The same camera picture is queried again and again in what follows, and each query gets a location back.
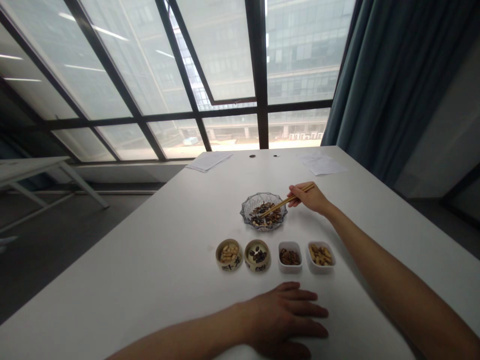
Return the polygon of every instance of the forearm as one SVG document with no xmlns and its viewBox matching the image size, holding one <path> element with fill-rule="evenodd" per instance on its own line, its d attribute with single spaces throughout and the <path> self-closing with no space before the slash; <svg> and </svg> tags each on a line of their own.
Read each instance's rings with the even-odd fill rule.
<svg viewBox="0 0 480 360">
<path fill-rule="evenodd" d="M 382 306 L 427 358 L 479 356 L 479 339 L 418 276 L 334 205 L 324 214 Z"/>
<path fill-rule="evenodd" d="M 182 322 L 141 338 L 109 359 L 212 359 L 243 342 L 236 326 L 237 317 L 234 305 L 210 316 Z"/>
</svg>

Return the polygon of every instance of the white wall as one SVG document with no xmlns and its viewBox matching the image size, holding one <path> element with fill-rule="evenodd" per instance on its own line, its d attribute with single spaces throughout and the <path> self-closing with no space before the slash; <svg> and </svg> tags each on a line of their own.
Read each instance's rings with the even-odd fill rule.
<svg viewBox="0 0 480 360">
<path fill-rule="evenodd" d="M 480 38 L 400 174 L 407 198 L 441 198 L 480 163 Z"/>
<path fill-rule="evenodd" d="M 73 165 L 75 171 L 92 183 L 166 183 L 177 175 L 190 161 L 168 161 L 164 163 Z M 60 170 L 49 171 L 61 184 L 70 179 Z"/>
</svg>

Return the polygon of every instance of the chopsticks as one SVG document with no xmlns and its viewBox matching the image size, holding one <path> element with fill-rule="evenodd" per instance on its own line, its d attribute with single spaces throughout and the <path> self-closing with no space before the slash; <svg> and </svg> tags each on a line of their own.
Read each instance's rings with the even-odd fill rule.
<svg viewBox="0 0 480 360">
<path fill-rule="evenodd" d="M 308 190 L 313 189 L 314 187 L 315 187 L 315 183 L 312 182 L 312 183 L 304 186 L 301 190 L 302 190 L 304 193 L 306 193 Z M 288 199 L 283 200 L 281 203 L 278 203 L 277 205 L 275 205 L 275 206 L 272 207 L 271 209 L 265 211 L 265 212 L 260 216 L 260 219 L 263 219 L 263 218 L 266 217 L 268 214 L 270 214 L 272 211 L 281 208 L 283 205 L 285 205 L 286 203 L 291 202 L 292 200 L 294 200 L 294 199 L 296 199 L 296 198 L 297 198 L 297 197 L 296 197 L 295 195 L 293 195 L 293 196 L 290 196 Z"/>
</svg>

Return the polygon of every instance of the small white bowl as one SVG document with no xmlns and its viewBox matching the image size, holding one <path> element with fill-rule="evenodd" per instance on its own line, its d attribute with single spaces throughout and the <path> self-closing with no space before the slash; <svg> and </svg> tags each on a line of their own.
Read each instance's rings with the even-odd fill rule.
<svg viewBox="0 0 480 360">
<path fill-rule="evenodd" d="M 300 265 L 285 265 L 280 260 L 280 250 L 286 249 L 287 251 L 294 251 L 300 258 Z M 300 252 L 300 246 L 295 241 L 282 241 L 278 244 L 278 267 L 284 274 L 298 274 L 302 271 L 302 253 Z"/>
<path fill-rule="evenodd" d="M 331 265 L 317 265 L 313 260 L 312 256 L 310 255 L 310 245 L 314 244 L 317 248 L 319 247 L 324 247 L 327 248 L 328 251 L 331 254 Z M 326 242 L 323 241 L 312 241 L 309 242 L 308 245 L 306 246 L 306 257 L 308 260 L 306 261 L 308 264 L 308 268 L 312 272 L 312 274 L 328 274 L 332 272 L 332 269 L 334 268 L 335 264 L 337 261 L 335 260 L 335 255 L 334 252 L 332 251 L 332 248 L 330 245 L 328 245 Z"/>
</svg>

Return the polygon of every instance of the small white table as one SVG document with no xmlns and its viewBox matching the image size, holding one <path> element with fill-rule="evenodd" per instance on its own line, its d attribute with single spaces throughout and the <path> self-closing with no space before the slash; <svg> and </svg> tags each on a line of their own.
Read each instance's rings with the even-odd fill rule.
<svg viewBox="0 0 480 360">
<path fill-rule="evenodd" d="M 18 182 L 23 179 L 27 179 L 34 175 L 47 172 L 49 170 L 60 168 L 62 169 L 73 181 L 77 183 L 87 194 L 94 198 L 103 208 L 108 208 L 109 204 L 106 203 L 100 195 L 98 195 L 66 162 L 68 156 L 55 156 L 55 157 L 38 157 L 38 158 L 23 158 L 23 159 L 8 159 L 0 160 L 0 188 L 8 185 L 17 190 L 19 193 L 25 195 L 30 200 L 36 202 L 41 208 L 19 220 L 16 220 L 7 226 L 0 229 L 0 233 L 7 231 L 8 229 L 23 223 L 24 221 L 38 215 L 45 210 L 69 199 L 74 195 L 70 193 L 57 201 L 50 204 L 43 201 L 31 191 L 21 186 Z"/>
<path fill-rule="evenodd" d="M 318 151 L 348 172 L 314 176 L 296 155 Z M 1 356 L 104 359 L 160 328 L 211 314 L 281 282 L 300 281 L 330 312 L 319 320 L 328 339 L 301 340 L 313 359 L 414 359 L 324 217 L 301 205 L 289 209 L 273 232 L 243 223 L 239 213 L 249 195 L 271 192 L 284 198 L 289 185 L 312 180 L 480 335 L 480 261 L 332 146 L 236 151 L 208 173 L 183 169 L 0 326 Z M 215 249 L 228 238 L 243 249 L 252 239 L 264 240 L 272 255 L 268 271 L 255 274 L 244 263 L 235 272 L 221 271 Z M 311 240 L 330 244 L 334 271 L 313 275 L 304 264 L 299 274 L 281 273 L 278 244 L 296 241 L 305 257 Z M 260 356 L 239 346 L 221 358 Z"/>
</svg>

